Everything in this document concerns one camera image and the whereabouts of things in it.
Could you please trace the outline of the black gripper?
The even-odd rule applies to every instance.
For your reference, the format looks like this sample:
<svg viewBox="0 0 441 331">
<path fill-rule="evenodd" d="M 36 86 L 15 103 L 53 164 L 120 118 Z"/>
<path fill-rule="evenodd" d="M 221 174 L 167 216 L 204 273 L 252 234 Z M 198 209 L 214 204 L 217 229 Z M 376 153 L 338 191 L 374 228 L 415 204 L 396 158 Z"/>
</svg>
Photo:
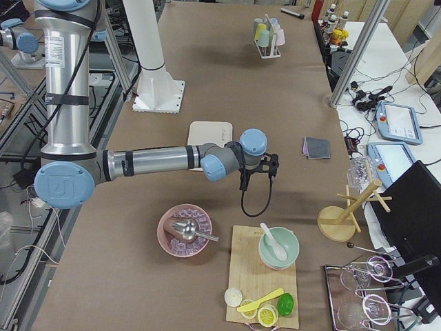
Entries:
<svg viewBox="0 0 441 331">
<path fill-rule="evenodd" d="M 246 168 L 245 176 L 250 178 L 254 173 L 267 174 L 269 178 L 275 178 L 279 167 L 279 156 L 265 153 L 256 165 Z"/>
</svg>

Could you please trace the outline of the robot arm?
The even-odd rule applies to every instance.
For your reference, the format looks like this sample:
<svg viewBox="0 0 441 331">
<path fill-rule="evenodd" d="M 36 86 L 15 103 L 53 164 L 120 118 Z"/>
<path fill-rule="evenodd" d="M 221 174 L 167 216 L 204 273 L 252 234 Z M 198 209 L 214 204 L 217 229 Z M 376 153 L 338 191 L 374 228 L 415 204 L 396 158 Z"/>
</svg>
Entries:
<svg viewBox="0 0 441 331">
<path fill-rule="evenodd" d="M 278 156 L 267 153 L 267 137 L 248 129 L 224 146 L 97 150 L 89 136 L 89 44 L 105 15 L 102 1 L 37 1 L 35 19 L 45 35 L 48 142 L 34 179 L 37 196 L 70 209 L 86 202 L 95 187 L 118 177 L 200 168 L 210 181 L 240 172 L 246 191 L 254 173 L 274 179 Z"/>
<path fill-rule="evenodd" d="M 24 54 L 34 54 L 39 50 L 39 41 L 22 20 L 11 18 L 1 22 L 1 46 Z"/>
</svg>

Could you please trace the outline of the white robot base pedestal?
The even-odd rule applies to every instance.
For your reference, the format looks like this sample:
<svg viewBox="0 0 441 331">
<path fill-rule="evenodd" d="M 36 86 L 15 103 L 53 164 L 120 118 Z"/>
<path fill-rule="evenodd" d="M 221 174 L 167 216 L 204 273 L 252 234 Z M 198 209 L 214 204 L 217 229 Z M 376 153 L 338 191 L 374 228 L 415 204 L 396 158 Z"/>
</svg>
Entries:
<svg viewBox="0 0 441 331">
<path fill-rule="evenodd" d="M 123 5 L 141 65 L 133 110 L 177 114 L 185 82 L 173 79 L 165 66 L 154 4 L 127 0 Z"/>
</svg>

